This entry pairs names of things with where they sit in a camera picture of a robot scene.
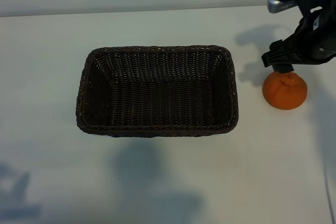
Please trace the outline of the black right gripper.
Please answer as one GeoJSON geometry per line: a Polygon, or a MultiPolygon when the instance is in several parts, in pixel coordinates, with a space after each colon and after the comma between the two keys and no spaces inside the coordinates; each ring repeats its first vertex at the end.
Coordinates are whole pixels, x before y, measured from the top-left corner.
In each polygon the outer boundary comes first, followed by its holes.
{"type": "Polygon", "coordinates": [[[273,67],[274,72],[293,72],[293,65],[320,65],[326,62],[326,34],[321,30],[322,10],[316,10],[303,17],[295,32],[285,40],[278,40],[269,46],[269,51],[261,57],[265,67],[273,67]]]}

